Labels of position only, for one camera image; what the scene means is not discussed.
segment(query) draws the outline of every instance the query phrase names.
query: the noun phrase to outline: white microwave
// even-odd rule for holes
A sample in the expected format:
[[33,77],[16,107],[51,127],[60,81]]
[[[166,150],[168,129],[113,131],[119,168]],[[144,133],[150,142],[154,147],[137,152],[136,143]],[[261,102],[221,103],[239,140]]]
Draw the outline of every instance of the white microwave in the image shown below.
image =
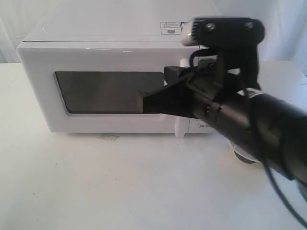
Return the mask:
[[143,114],[139,92],[165,85],[165,66],[186,66],[180,43],[210,1],[67,0],[17,48],[51,132],[206,133],[198,119]]

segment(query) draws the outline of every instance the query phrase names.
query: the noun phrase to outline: microwave window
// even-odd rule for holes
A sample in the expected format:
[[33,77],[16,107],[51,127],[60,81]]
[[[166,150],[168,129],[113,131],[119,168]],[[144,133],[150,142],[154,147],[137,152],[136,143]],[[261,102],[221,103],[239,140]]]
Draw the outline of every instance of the microwave window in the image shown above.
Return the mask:
[[162,72],[55,72],[71,114],[142,114],[140,93],[163,87]]

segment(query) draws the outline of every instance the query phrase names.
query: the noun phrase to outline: white table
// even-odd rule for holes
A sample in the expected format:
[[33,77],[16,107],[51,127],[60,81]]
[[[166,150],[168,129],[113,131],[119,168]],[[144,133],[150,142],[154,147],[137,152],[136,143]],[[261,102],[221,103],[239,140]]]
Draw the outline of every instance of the white table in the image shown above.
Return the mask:
[[[293,75],[276,87],[304,87],[291,62],[261,71]],[[218,134],[50,133],[20,64],[0,64],[0,111],[1,230],[302,229],[261,166],[240,162]],[[276,176],[307,218],[296,184]]]

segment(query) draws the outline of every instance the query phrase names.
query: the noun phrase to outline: black cable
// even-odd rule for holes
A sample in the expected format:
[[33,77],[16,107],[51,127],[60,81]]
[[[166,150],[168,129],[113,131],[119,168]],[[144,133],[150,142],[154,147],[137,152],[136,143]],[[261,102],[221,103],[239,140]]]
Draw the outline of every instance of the black cable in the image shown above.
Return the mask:
[[249,125],[250,125],[250,129],[251,129],[251,133],[254,139],[254,145],[258,156],[260,157],[260,162],[263,165],[264,171],[273,187],[273,189],[275,190],[276,194],[278,195],[278,197],[281,199],[283,205],[288,209],[288,211],[292,214],[292,216],[305,228],[307,229],[307,222],[296,212],[296,210],[293,208],[293,206],[290,204],[290,202],[288,201],[288,199],[285,197],[285,195],[282,193],[282,191],[280,190],[280,187],[278,186],[271,168],[268,165],[267,159],[265,158],[264,154],[262,153],[262,151],[260,149],[258,149],[259,147],[261,147],[260,143],[261,143],[261,139],[260,139],[260,135],[259,135],[259,131],[257,129],[257,123],[254,117],[254,113],[253,113],[253,108],[252,108],[252,102],[249,99],[249,94],[248,91],[243,83],[243,81],[240,79],[242,88],[243,88],[243,92],[244,92],[244,96],[246,98],[247,101],[247,108],[248,108],[248,121],[249,121]]

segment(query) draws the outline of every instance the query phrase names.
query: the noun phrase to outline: white curtain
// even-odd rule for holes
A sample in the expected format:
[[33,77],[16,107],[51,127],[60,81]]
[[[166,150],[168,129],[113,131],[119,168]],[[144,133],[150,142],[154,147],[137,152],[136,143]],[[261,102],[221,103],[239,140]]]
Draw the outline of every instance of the white curtain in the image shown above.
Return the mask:
[[[60,1],[0,0],[0,62],[19,62],[15,48]],[[264,22],[261,60],[292,60],[307,73],[307,0],[212,0],[212,4],[218,14]]]

